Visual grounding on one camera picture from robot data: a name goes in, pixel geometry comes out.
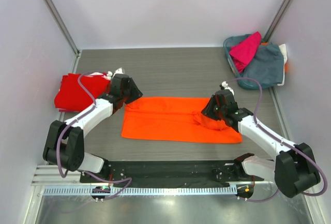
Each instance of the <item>orange cloth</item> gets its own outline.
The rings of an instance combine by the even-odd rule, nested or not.
[[[201,111],[209,98],[142,97],[125,106],[122,137],[202,143],[240,143],[242,137],[224,121]]]

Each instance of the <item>gray-blue cloth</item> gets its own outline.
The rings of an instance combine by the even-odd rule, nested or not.
[[[276,86],[282,83],[284,57],[275,44],[259,46],[253,60],[242,73],[242,77],[256,79],[262,85]]]

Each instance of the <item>white wall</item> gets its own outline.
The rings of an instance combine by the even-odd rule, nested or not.
[[[331,181],[330,0],[294,0],[272,41],[288,46],[290,73],[277,95],[291,136],[305,142]],[[331,223],[331,190],[318,198]]]
[[[0,0],[0,218],[22,223],[74,53],[43,0]]]
[[[282,0],[53,0],[81,49],[219,46],[265,33]]]

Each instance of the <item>gray plastic basket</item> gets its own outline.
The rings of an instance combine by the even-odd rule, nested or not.
[[[230,50],[231,47],[234,47],[236,45],[238,45],[240,42],[244,41],[245,39],[248,38],[248,36],[250,36],[250,34],[246,34],[246,35],[241,35],[241,36],[233,36],[230,38],[227,38],[224,43],[223,43],[223,48],[225,51],[225,57],[227,58],[230,67],[235,75],[236,78],[241,78],[242,75],[239,73],[239,71],[237,70],[236,66],[234,65],[234,62],[232,60],[232,57],[230,55]],[[248,81],[248,80],[238,80],[238,85],[241,88],[245,88],[245,89],[259,89],[258,85],[252,81]],[[272,87],[272,85],[270,84],[261,84],[262,88],[270,88]]]

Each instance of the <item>metal floor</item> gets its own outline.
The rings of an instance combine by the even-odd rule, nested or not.
[[[222,48],[123,49],[83,51],[77,72],[108,71],[123,67],[145,96],[210,97],[222,81],[233,78]],[[231,85],[240,107],[254,110],[259,93]],[[124,108],[93,129],[85,150],[109,160],[234,159],[251,152],[269,158],[251,140],[241,144],[198,144],[121,138]],[[268,90],[264,91],[259,119],[281,133]],[[274,185],[257,184],[254,199],[269,197]],[[302,196],[287,199],[279,194],[266,203],[237,201],[234,196],[119,197],[91,203],[70,214],[90,197],[43,197],[36,223],[200,224],[200,223],[312,223]],[[44,223],[44,215],[49,212]]]
[[[77,73],[114,71],[123,67],[144,96],[207,97],[222,81],[234,78],[222,48],[165,48],[84,50]],[[259,92],[244,90],[234,82],[239,107],[254,110]],[[124,108],[104,120],[85,139],[85,150],[109,160],[212,160],[234,159],[251,152],[269,156],[244,138],[241,144],[200,144],[130,140],[121,137]],[[280,133],[273,100],[264,90],[259,119]]]

